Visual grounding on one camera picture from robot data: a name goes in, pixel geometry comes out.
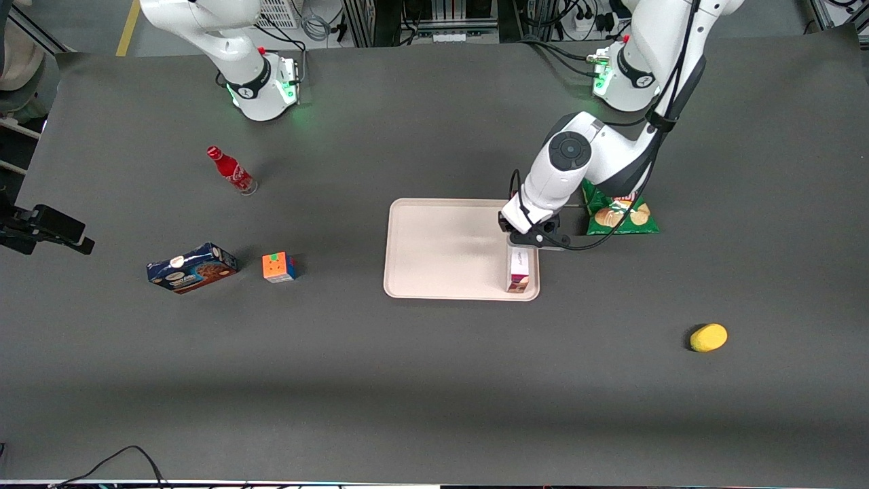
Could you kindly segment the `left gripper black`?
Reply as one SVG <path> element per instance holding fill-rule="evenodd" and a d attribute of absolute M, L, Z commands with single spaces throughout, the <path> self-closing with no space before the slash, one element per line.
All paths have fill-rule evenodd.
<path fill-rule="evenodd" d="M 512 247 L 525 247 L 537 249 L 562 249 L 563 236 L 559 234 L 561 217 L 556 214 L 537 225 L 532 226 L 530 231 L 522 234 L 518 231 L 502 213 L 498 213 L 500 229 L 508 235 L 508 242 Z"/>

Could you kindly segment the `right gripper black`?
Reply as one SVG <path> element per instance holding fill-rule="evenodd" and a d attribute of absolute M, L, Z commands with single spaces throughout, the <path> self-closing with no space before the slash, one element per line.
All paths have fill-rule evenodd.
<path fill-rule="evenodd" d="M 26 217 L 19 211 L 1 211 L 1 245 L 22 255 L 32 255 L 37 244 L 37 234 Z"/>

